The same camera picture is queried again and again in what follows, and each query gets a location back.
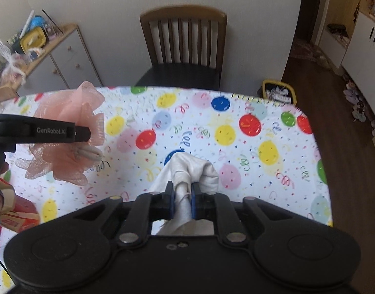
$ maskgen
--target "wooden floor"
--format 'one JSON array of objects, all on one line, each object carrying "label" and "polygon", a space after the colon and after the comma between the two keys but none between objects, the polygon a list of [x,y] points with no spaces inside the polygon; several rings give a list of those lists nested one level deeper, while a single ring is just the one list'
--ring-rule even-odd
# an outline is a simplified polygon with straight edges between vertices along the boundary
[{"label": "wooden floor", "polygon": [[289,58],[283,81],[292,85],[297,106],[310,120],[321,152],[332,203],[333,222],[361,247],[352,284],[375,294],[375,148],[371,126],[353,122],[345,82],[308,60]]}]

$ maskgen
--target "balloon print tablecloth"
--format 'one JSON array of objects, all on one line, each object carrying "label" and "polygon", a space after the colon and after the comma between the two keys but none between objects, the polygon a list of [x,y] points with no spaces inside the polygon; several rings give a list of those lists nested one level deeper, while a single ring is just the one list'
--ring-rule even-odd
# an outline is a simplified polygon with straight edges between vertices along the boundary
[{"label": "balloon print tablecloth", "polygon": [[[8,153],[4,174],[18,195],[31,200],[42,221],[111,195],[134,200],[147,191],[176,152],[212,162],[219,191],[232,201],[255,196],[300,215],[331,224],[321,157],[307,116],[292,105],[237,94],[180,88],[98,89],[106,98],[104,157],[78,187],[52,173],[28,180],[14,163],[31,159],[26,145]],[[11,100],[4,113],[32,116],[48,94]],[[14,235],[2,229],[0,257]],[[0,293],[11,286],[0,267]]]}]

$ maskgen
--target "chair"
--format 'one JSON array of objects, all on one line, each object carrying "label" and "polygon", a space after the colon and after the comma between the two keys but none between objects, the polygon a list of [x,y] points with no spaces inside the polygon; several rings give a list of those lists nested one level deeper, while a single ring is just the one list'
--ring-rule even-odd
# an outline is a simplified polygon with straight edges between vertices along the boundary
[{"label": "chair", "polygon": [[[192,19],[197,20],[197,62],[193,64],[193,25]],[[179,59],[176,62],[174,31],[172,21],[178,21]],[[183,25],[188,22],[188,51],[189,62],[184,63],[183,50]],[[166,45],[163,34],[162,21],[168,23],[168,37],[171,63],[166,60]],[[202,65],[202,27],[207,21],[206,35],[206,65]],[[147,11],[140,16],[141,27],[147,43],[149,56],[152,62],[146,74],[138,81],[137,86],[175,86],[185,88],[201,88],[219,90],[221,69],[223,66],[225,31],[227,28],[227,15],[215,8],[201,5],[176,5],[157,8]],[[162,63],[159,63],[153,40],[151,22],[157,22],[159,29],[159,43]],[[216,66],[210,68],[212,49],[212,22],[218,23]]]}]

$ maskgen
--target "plastic bag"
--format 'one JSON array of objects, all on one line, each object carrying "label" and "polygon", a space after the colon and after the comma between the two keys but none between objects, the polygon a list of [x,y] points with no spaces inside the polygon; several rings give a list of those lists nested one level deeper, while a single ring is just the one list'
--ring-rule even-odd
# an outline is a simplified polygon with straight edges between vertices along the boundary
[{"label": "plastic bag", "polygon": [[7,63],[1,73],[0,86],[25,84],[25,73],[20,67],[25,66],[25,61],[17,53],[11,54],[9,47],[0,40],[0,53],[6,59]]}]

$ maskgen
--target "black chair seat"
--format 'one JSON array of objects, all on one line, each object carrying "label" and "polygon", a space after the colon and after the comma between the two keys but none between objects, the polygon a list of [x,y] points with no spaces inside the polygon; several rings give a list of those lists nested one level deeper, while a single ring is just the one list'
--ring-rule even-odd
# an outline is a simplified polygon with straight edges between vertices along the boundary
[{"label": "black chair seat", "polygon": [[219,90],[218,72],[206,66],[166,63],[151,67],[136,86],[164,86]]}]

